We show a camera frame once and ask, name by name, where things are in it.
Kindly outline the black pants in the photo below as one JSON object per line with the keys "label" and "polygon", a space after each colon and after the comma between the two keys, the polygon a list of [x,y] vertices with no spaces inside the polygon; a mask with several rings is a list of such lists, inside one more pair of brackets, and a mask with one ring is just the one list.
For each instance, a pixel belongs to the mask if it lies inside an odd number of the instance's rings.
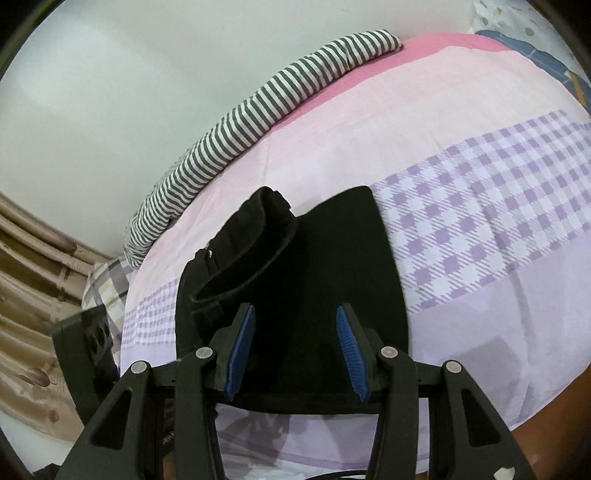
{"label": "black pants", "polygon": [[264,413],[375,414],[381,397],[353,389],[337,312],[353,308],[387,345],[409,347],[394,255],[370,188],[296,216],[280,192],[256,190],[197,251],[176,296],[176,354],[208,345],[252,306],[252,347],[232,405]]}

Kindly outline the plaid pillow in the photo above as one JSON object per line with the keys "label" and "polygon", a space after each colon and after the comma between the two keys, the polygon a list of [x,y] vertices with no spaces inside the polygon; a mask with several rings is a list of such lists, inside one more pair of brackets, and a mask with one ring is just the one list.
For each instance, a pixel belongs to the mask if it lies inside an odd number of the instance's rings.
{"label": "plaid pillow", "polygon": [[133,275],[134,269],[124,256],[97,263],[88,275],[81,300],[83,310],[105,307],[114,353],[120,351],[125,304]]}

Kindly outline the brown patterned curtain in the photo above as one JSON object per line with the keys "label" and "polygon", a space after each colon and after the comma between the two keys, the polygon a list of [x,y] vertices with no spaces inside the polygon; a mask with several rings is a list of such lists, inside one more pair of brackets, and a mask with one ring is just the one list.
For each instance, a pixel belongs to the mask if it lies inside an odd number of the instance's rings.
{"label": "brown patterned curtain", "polygon": [[51,437],[83,429],[50,337],[109,258],[1,197],[1,411]]}

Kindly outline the grey white striped blanket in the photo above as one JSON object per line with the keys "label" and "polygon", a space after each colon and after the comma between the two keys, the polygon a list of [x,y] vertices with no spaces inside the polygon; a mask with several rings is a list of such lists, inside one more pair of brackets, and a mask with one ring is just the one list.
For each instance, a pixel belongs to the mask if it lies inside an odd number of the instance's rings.
{"label": "grey white striped blanket", "polygon": [[211,181],[301,104],[356,68],[404,49],[386,29],[332,40],[270,77],[226,113],[153,186],[126,227],[123,254],[139,267],[150,248]]}

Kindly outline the pink purple bed sheet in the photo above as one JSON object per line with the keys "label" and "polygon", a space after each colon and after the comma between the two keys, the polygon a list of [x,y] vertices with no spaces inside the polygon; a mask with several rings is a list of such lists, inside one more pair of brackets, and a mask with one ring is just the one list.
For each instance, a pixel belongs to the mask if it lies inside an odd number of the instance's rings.
{"label": "pink purple bed sheet", "polygon": [[297,214],[377,197],[413,356],[462,363],[541,479],[590,455],[590,117],[520,53],[432,34],[305,102],[231,162],[152,246],[129,288],[120,364],[175,355],[185,264],[257,188]]}

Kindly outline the white patterned quilt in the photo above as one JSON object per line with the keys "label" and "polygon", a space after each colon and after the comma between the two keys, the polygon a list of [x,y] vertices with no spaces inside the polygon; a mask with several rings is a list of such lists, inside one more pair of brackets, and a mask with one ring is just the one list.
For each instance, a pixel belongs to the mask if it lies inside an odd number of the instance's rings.
{"label": "white patterned quilt", "polygon": [[554,54],[568,50],[555,27],[528,1],[476,0],[474,9],[470,33],[490,30]]}

